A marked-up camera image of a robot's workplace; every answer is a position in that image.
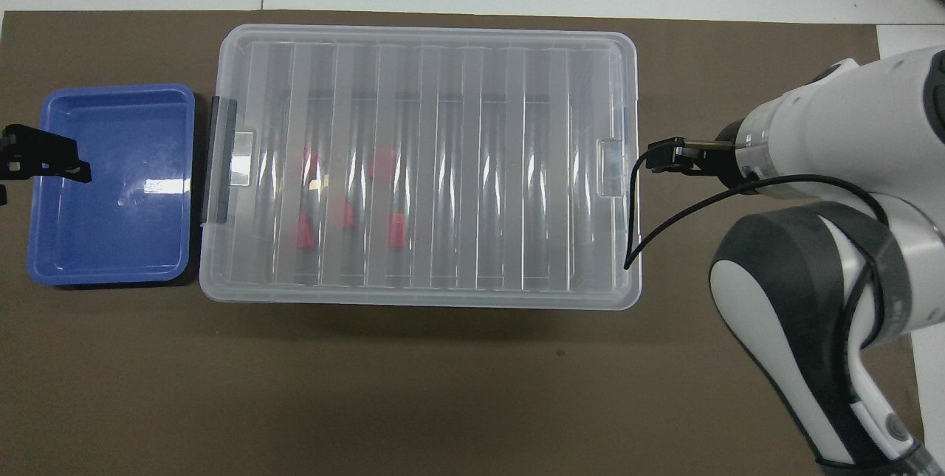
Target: black cable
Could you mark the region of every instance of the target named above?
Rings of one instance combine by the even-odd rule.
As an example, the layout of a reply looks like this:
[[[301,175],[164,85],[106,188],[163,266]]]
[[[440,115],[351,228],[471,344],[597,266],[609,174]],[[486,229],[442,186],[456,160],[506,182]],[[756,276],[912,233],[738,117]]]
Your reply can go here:
[[[689,214],[697,213],[699,210],[702,210],[703,208],[708,207],[710,204],[718,203],[719,201],[728,199],[729,197],[732,197],[732,196],[738,196],[738,194],[740,193],[746,193],[746,191],[762,189],[762,187],[774,186],[774,184],[820,183],[820,184],[830,184],[831,186],[839,187],[839,189],[846,190],[849,193],[856,196],[857,198],[859,198],[860,200],[862,200],[865,204],[867,204],[867,207],[870,207],[870,210],[872,210],[872,213],[876,217],[877,221],[880,221],[880,223],[883,224],[884,226],[889,226],[889,218],[887,217],[885,210],[883,210],[883,207],[880,206],[880,203],[876,200],[876,198],[871,196],[870,193],[868,193],[866,190],[861,189],[861,187],[856,186],[856,184],[854,183],[850,183],[850,181],[845,181],[838,177],[817,176],[816,174],[812,174],[812,173],[803,173],[803,174],[797,174],[797,176],[779,176],[779,177],[771,177],[769,179],[762,179],[760,181],[752,181],[750,183],[742,184],[739,187],[734,187],[733,189],[725,190],[722,193],[715,194],[715,196],[706,197],[706,199],[703,199],[702,201],[699,201],[696,204],[692,204],[692,206],[684,208],[684,210],[679,211],[679,213],[674,214],[673,216],[668,218],[666,221],[664,221],[664,223],[659,224],[654,230],[652,230],[649,234],[647,234],[647,236],[645,236],[640,241],[640,244],[637,244],[635,248],[632,248],[633,211],[634,211],[634,208],[636,207],[635,201],[634,201],[635,194],[636,194],[636,191],[635,191],[636,190],[636,176],[637,176],[637,173],[639,172],[639,165],[642,163],[642,160],[647,156],[647,154],[651,150],[654,150],[654,149],[657,149],[657,148],[656,147],[651,148],[650,150],[647,150],[647,152],[643,153],[640,156],[640,159],[637,159],[637,162],[634,164],[633,170],[630,173],[630,193],[629,193],[630,203],[628,204],[628,207],[630,210],[630,217],[629,217],[630,228],[627,234],[627,257],[624,259],[624,269],[630,269],[630,265],[633,263],[634,260],[636,260],[638,255],[640,255],[640,252],[644,250],[644,247],[646,247],[647,244],[649,244],[653,240],[653,238],[659,236],[659,233],[662,233],[662,231],[667,230],[667,228],[671,227],[677,221],[682,220]]]

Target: white robotic arm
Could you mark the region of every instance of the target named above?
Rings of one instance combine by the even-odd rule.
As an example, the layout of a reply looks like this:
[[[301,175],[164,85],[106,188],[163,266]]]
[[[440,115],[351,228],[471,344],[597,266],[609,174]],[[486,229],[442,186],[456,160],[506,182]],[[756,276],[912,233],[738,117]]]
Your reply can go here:
[[[712,146],[721,143],[729,150]],[[860,359],[861,348],[945,321],[945,48],[847,59],[715,142],[664,155],[647,166],[695,164],[729,187],[829,176],[879,202],[888,227],[829,184],[761,187],[824,201],[739,221],[715,255],[712,296],[825,474],[945,474]]]

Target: blue plastic tray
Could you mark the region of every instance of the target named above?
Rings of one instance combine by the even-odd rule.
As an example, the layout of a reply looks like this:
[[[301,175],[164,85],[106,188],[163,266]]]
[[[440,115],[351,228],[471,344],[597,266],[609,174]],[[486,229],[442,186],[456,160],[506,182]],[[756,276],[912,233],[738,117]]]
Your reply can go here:
[[[62,89],[40,129],[78,143],[92,182],[38,177],[30,277],[40,284],[168,281],[187,267],[193,92],[183,85]]]

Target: transparent storage case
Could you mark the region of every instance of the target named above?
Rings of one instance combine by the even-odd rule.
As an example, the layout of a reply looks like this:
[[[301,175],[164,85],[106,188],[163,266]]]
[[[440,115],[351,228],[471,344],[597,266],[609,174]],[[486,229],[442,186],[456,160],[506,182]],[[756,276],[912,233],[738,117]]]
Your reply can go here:
[[[637,92],[620,33],[247,24],[216,93],[213,299],[619,310],[640,295],[640,266],[622,267]]]

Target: brown table surface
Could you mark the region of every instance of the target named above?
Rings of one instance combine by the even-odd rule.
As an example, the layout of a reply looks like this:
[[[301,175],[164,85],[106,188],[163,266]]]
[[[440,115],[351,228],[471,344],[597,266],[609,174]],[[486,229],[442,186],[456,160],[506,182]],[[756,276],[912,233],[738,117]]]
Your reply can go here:
[[[213,95],[247,22],[608,30],[639,53],[640,141],[714,137],[845,57],[865,25],[310,11],[7,12],[0,126],[72,86]],[[199,285],[64,291],[27,277],[32,184],[0,207],[3,474],[818,474],[709,296],[743,197],[645,253],[628,311],[220,304]],[[642,226],[720,190],[642,178]],[[921,435],[909,340],[867,356]]]

